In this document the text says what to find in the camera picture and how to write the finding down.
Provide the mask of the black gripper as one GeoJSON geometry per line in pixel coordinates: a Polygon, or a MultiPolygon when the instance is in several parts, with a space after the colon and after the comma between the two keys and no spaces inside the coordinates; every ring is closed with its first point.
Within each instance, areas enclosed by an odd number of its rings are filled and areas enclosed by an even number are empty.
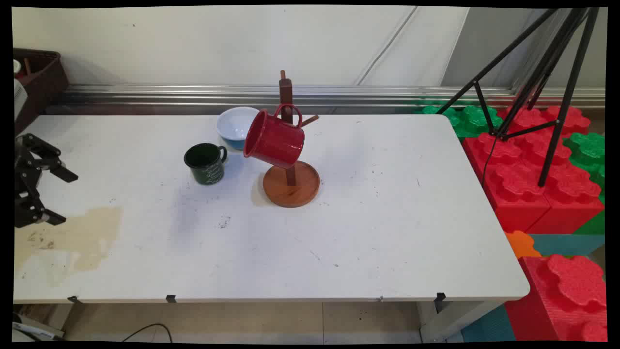
{"type": "Polygon", "coordinates": [[[34,223],[51,225],[65,223],[66,217],[45,208],[39,197],[34,197],[31,183],[33,170],[49,171],[71,183],[79,176],[68,170],[60,159],[61,151],[43,139],[26,133],[14,148],[14,227],[23,228],[34,223]]]}

